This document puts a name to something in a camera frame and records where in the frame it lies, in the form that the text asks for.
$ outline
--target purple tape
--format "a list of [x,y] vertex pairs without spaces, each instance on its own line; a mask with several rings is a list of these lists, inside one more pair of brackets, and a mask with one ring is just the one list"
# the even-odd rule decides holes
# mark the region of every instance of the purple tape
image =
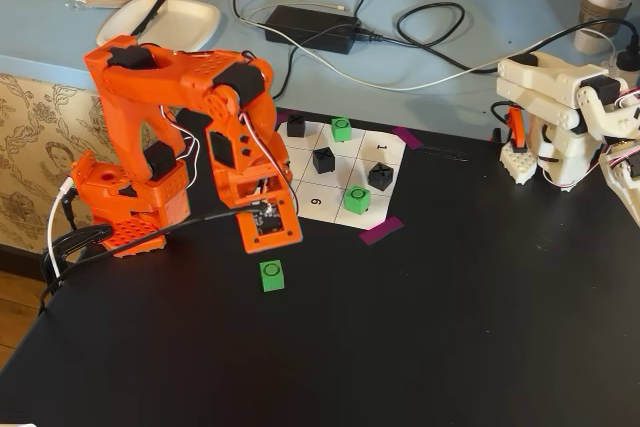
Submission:
[[362,232],[360,234],[360,238],[365,244],[372,245],[402,227],[404,227],[404,224],[400,222],[400,219],[397,217],[389,217],[381,224],[376,225],[373,229]]
[[400,137],[404,141],[404,143],[407,144],[412,150],[419,149],[424,145],[418,138],[416,138],[415,135],[413,135],[404,127],[394,127],[393,129],[391,129],[391,132]]
[[276,113],[276,124],[285,124],[289,119],[289,114],[293,114],[295,110],[278,109]]

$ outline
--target white robot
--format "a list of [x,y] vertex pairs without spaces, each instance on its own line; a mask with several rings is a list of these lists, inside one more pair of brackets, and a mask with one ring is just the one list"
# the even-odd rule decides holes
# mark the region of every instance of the white robot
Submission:
[[640,226],[640,101],[626,80],[543,52],[503,60],[498,74],[498,94],[531,115],[521,134],[521,120],[513,118],[519,111],[509,108],[516,130],[500,160],[516,183],[528,181],[539,165],[547,180],[569,191],[600,164]]

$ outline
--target orange bracket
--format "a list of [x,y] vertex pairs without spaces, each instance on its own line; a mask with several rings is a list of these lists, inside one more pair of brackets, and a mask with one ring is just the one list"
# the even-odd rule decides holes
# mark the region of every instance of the orange bracket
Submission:
[[527,151],[527,141],[524,132],[524,120],[522,119],[522,109],[514,105],[507,108],[507,127],[511,129],[511,147],[514,152],[523,153]]

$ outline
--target patterned wallpaper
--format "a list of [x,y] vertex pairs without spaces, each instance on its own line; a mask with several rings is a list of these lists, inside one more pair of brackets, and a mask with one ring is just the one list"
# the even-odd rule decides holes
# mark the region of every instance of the patterned wallpaper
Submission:
[[[146,146],[146,125],[142,135]],[[0,74],[0,244],[42,251],[58,187],[86,149],[116,161],[95,92]],[[79,227],[91,223],[85,204],[73,208]],[[59,209],[54,238],[68,230]]]

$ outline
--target wooden floor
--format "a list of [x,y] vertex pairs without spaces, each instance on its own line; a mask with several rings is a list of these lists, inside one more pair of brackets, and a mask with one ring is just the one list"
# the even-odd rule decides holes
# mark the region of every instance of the wooden floor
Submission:
[[34,321],[44,282],[0,272],[0,369]]

